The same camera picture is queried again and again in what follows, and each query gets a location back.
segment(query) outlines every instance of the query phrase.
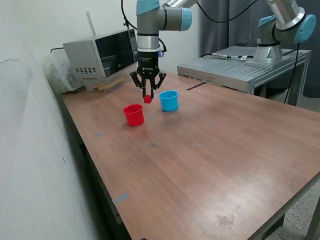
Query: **robotic arm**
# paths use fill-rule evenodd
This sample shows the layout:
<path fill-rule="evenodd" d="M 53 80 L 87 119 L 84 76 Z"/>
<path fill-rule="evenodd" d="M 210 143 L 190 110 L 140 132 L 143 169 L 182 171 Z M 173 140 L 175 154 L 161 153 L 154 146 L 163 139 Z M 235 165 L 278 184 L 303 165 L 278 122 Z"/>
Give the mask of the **robotic arm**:
<path fill-rule="evenodd" d="M 159 50 L 159 31 L 186 31 L 192 24 L 192 12 L 186 8 L 197 0 L 170 0 L 160 6 L 159 0 L 137 0 L 137 59 L 138 68 L 131 73 L 135 85 L 142 89 L 146 100 L 146 82 L 150 81 L 151 95 L 164 81 L 166 74 L 159 70 L 159 57 L 164 53 Z"/>
<path fill-rule="evenodd" d="M 191 6 L 199 0 L 169 0 L 160 6 L 159 0 L 137 0 L 137 71 L 131 73 L 135 85 L 146 96 L 146 82 L 150 80 L 151 99 L 166 77 L 159 70 L 159 31 L 186 31 L 192 24 Z M 259 37 L 254 61 L 272 63 L 282 60 L 280 43 L 302 43 L 314 32 L 316 17 L 307 15 L 295 0 L 266 0 L 274 16 L 259 21 Z"/>

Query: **wooden table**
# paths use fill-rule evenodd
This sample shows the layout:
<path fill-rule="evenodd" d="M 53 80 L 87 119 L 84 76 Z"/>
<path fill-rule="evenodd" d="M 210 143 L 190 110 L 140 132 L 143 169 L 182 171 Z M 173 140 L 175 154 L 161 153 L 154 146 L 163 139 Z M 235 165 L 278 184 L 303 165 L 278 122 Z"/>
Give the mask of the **wooden table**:
<path fill-rule="evenodd" d="M 168 73 L 160 90 L 179 92 L 179 110 L 156 97 L 134 128 L 122 113 L 143 102 L 132 81 L 64 96 L 133 240 L 261 239 L 320 179 L 319 113 L 208 83 L 186 90 L 197 84 Z"/>

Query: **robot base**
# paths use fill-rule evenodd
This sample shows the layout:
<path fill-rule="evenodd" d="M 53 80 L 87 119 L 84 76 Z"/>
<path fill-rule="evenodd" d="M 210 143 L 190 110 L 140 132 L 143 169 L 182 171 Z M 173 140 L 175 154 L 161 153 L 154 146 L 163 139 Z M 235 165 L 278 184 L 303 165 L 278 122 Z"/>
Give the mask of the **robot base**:
<path fill-rule="evenodd" d="M 258 67 L 258 68 L 275 70 L 275 69 L 282 67 L 283 65 L 290 63 L 291 59 L 292 59 L 292 57 L 290 57 L 290 56 L 283 56 L 282 60 L 280 60 L 278 62 L 260 63 L 260 62 L 256 62 L 253 58 L 248 61 L 245 61 L 244 65 L 251 66 L 251 67 Z"/>

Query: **black cable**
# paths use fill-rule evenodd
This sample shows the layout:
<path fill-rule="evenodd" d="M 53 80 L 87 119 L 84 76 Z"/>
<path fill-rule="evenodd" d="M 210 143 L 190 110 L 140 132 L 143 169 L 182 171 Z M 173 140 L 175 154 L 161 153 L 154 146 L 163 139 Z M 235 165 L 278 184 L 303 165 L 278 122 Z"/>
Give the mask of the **black cable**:
<path fill-rule="evenodd" d="M 52 49 L 50 50 L 50 53 L 52 53 L 53 50 L 58 50 L 58 49 L 64 49 L 64 47 L 52 48 Z"/>
<path fill-rule="evenodd" d="M 126 14 L 125 14 L 125 10 L 124 10 L 124 0 L 121 0 L 121 11 L 122 11 L 122 15 L 123 15 L 123 18 L 124 18 L 124 26 L 126 26 L 128 29 L 129 29 L 129 25 L 134 28 L 135 30 L 137 30 L 137 28 L 135 26 L 133 26 L 131 24 L 131 22 L 129 22 Z"/>
<path fill-rule="evenodd" d="M 247 6 L 246 9 L 243 10 L 242 12 L 240 12 L 237 16 L 235 16 L 235 17 L 233 17 L 233 18 L 231 18 L 231 19 L 229 19 L 229 20 L 226 20 L 226 21 L 217 21 L 217 20 L 212 19 L 211 17 L 208 16 L 208 14 L 207 14 L 207 13 L 205 12 L 205 10 L 202 8 L 202 6 L 200 5 L 199 2 L 197 2 L 196 4 L 198 5 L 198 7 L 200 8 L 200 10 L 203 12 L 203 14 L 204 14 L 208 19 L 210 19 L 211 21 L 213 21 L 213 22 L 215 22 L 215 23 L 223 24 L 223 23 L 230 22 L 230 21 L 236 19 L 237 17 L 241 16 L 241 15 L 242 15 L 245 11 L 247 11 L 253 4 L 255 4 L 256 1 L 258 1 L 258 0 L 254 0 L 253 3 L 251 3 L 249 6 Z"/>
<path fill-rule="evenodd" d="M 300 49 L 300 43 L 298 43 L 298 47 L 296 48 L 295 63 L 294 63 L 294 67 L 293 67 L 293 72 L 292 72 L 292 76 L 291 76 L 290 85 L 289 85 L 289 88 L 288 88 L 288 92 L 286 93 L 284 103 L 287 102 L 287 98 L 288 98 L 288 96 L 289 96 L 290 88 L 291 88 L 291 85 L 292 85 L 292 82 L 293 82 L 293 80 L 294 80 L 294 76 L 295 76 L 295 73 L 296 73 L 296 68 L 297 68 L 297 63 L 298 63 L 298 57 L 299 57 L 299 49 Z"/>
<path fill-rule="evenodd" d="M 162 46 L 163 46 L 163 50 L 161 52 L 166 53 L 167 47 L 166 47 L 165 43 L 160 38 L 159 38 L 159 42 L 162 43 Z"/>
<path fill-rule="evenodd" d="M 122 16 L 124 18 L 124 26 L 126 26 L 129 29 L 129 26 L 131 26 L 133 29 L 137 30 L 137 28 L 128 20 L 126 14 L 125 14 L 125 10 L 124 10 L 124 0 L 121 0 L 121 12 L 122 12 Z M 166 53 L 167 52 L 167 47 L 164 44 L 164 42 L 159 38 L 159 42 L 162 44 L 163 46 L 163 50 L 161 52 Z"/>

